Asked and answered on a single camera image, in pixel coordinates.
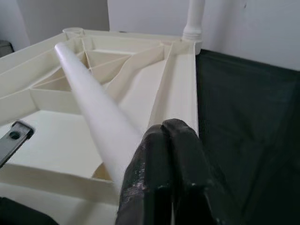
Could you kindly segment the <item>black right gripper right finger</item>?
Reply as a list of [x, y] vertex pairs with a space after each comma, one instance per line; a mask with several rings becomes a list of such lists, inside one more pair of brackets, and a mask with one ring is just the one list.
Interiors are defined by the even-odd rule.
[[173, 171], [174, 225], [237, 225], [237, 208], [213, 178], [197, 133], [165, 120]]

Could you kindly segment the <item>black table cloth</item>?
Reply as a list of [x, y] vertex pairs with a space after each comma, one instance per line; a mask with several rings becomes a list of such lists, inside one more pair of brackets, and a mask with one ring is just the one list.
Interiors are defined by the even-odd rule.
[[[194, 131], [237, 225], [300, 225], [300, 72], [208, 51], [195, 71]], [[0, 225], [59, 224], [0, 197]]]

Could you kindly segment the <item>white plastic children table top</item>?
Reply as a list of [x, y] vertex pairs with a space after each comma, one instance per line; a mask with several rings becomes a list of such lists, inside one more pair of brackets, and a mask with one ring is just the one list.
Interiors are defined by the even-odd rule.
[[198, 130], [195, 44], [180, 37], [64, 29], [0, 58], [0, 138], [34, 135], [0, 169], [0, 197], [59, 225], [114, 225], [118, 196], [55, 52], [64, 43], [132, 124], [177, 118]]

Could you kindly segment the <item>white plastic table leg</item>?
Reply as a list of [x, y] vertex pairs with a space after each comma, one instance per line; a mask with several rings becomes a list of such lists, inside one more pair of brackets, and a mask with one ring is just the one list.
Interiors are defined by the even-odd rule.
[[142, 133], [64, 43], [56, 44], [54, 49], [92, 140], [119, 193]]
[[205, 0], [189, 0], [187, 23], [183, 30], [184, 40], [199, 42], [201, 40], [201, 22]]

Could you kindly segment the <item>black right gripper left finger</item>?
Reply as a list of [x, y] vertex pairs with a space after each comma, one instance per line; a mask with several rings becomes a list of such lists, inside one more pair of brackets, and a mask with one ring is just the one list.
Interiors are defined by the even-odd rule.
[[116, 225], [171, 225], [172, 171], [168, 136], [150, 127], [126, 168]]

